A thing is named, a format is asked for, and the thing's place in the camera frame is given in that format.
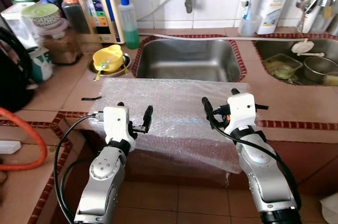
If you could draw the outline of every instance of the metal bowl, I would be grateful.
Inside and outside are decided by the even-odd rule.
[[[308,57],[304,60],[304,75],[307,79],[322,83],[325,75],[338,71],[338,64],[327,58]]]

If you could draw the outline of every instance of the green lid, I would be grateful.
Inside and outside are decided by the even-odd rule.
[[[22,16],[29,18],[39,18],[57,12],[59,8],[54,4],[34,4],[21,10]]]

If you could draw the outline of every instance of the black wire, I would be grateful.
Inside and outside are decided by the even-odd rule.
[[[64,204],[64,206],[68,209],[68,211],[72,214],[72,211],[71,211],[71,208],[69,207],[69,205],[67,204],[67,201],[65,199],[65,196],[64,196],[64,185],[65,185],[65,180],[67,178],[67,175],[68,173],[71,171],[71,169],[77,165],[78,163],[81,163],[81,162],[91,162],[92,159],[79,159],[79,160],[76,160],[74,161],[72,164],[70,164],[67,169],[65,170],[65,173],[64,175],[62,176],[62,180],[61,180],[61,184],[60,184],[60,194],[61,194],[61,200]]]
[[[252,142],[248,142],[248,141],[243,141],[241,139],[238,139],[238,138],[235,138],[227,133],[225,133],[224,131],[222,131],[220,128],[218,128],[215,123],[212,121],[212,119],[209,120],[211,126],[213,128],[216,129],[217,132],[219,132],[222,136],[226,137],[226,138],[229,138],[235,142],[238,142],[238,143],[241,143],[241,144],[245,144],[245,145],[248,145],[248,146],[251,146],[251,147],[254,147],[258,150],[261,150],[263,153],[269,155],[270,157],[272,157],[273,159],[275,159],[277,161],[277,163],[279,163],[281,169],[282,169],[282,172],[286,178],[286,180],[288,181],[289,185],[291,186],[292,188],[292,191],[293,191],[293,195],[294,195],[294,198],[295,198],[295,201],[297,203],[297,208],[298,210],[300,210],[302,208],[302,199],[301,199],[301,196],[299,195],[299,191],[298,191],[298,188],[297,188],[297,183],[296,183],[296,180],[294,178],[294,176],[292,175],[292,172],[290,171],[290,169],[287,167],[287,165],[283,162],[283,160],[280,158],[280,156],[278,155],[278,153],[276,152],[276,155],[273,154],[272,152],[270,152],[269,150],[266,150],[265,148],[255,144],[255,143],[252,143]]]
[[[93,118],[95,117],[95,114],[92,115],[88,115],[85,117],[80,118],[78,121],[76,121],[69,129],[68,131],[64,134],[64,136],[62,137],[62,139],[60,140],[57,149],[55,151],[55,157],[54,157],[54,186],[55,186],[55,192],[57,194],[57,198],[58,198],[58,203],[60,205],[60,208],[64,214],[64,216],[66,217],[68,223],[73,224],[73,220],[74,220],[74,215],[72,214],[71,210],[68,209],[64,202],[61,199],[61,194],[60,194],[60,189],[59,189],[59,181],[58,181],[58,156],[59,156],[59,151],[61,148],[62,143],[65,141],[65,139],[67,138],[67,136],[69,135],[69,133],[74,129],[75,126],[77,126],[80,122],[88,119],[88,118]]]

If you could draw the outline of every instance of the double sink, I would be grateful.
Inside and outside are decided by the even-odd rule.
[[[324,52],[325,57],[338,63],[338,41],[311,39],[310,52]],[[303,62],[306,56],[297,56],[291,48],[296,42],[256,41],[262,60],[283,53]],[[155,79],[192,79],[235,82],[241,78],[238,58],[233,44],[225,40],[181,41],[158,39],[147,42],[142,50],[136,76]],[[304,76],[302,68],[295,72],[295,85],[317,85]]]

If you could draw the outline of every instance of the white plastic cup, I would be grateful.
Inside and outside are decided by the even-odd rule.
[[[253,37],[260,23],[260,17],[253,17],[251,21],[242,19],[238,27],[238,35],[243,37]]]

